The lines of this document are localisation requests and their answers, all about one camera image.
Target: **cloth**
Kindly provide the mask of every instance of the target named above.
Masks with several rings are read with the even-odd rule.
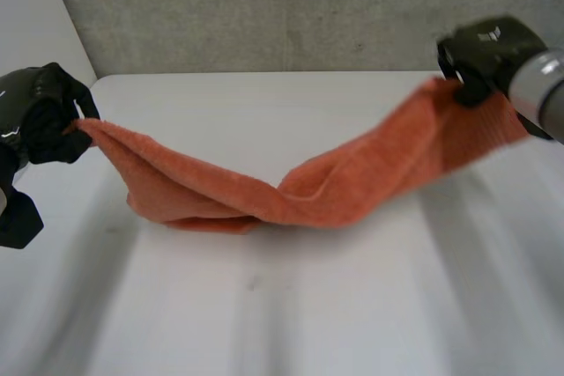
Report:
[[[294,168],[278,188],[172,151],[109,122],[78,121],[117,168],[139,215],[185,230],[246,232],[260,221],[337,228],[527,136],[501,93],[467,109],[432,79],[380,125]]]

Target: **concrete wall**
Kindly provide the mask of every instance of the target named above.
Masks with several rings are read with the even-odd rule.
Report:
[[[564,41],[564,0],[64,0],[100,76],[429,70],[456,24],[513,12]]]

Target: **table surface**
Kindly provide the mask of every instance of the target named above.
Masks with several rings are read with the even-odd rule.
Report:
[[[93,95],[109,121],[276,184],[428,76],[114,76]],[[135,216],[95,149],[34,167],[19,189],[46,229],[21,252],[0,250],[0,373],[555,374],[563,159],[531,140],[352,228],[242,237]]]

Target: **orange towel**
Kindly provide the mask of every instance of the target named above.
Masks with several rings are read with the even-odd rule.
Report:
[[[527,136],[502,94],[458,106],[457,81],[423,84],[384,122],[296,167],[278,188],[205,163],[109,122],[83,120],[129,188],[128,203],[176,228],[246,232],[260,223],[335,228]]]

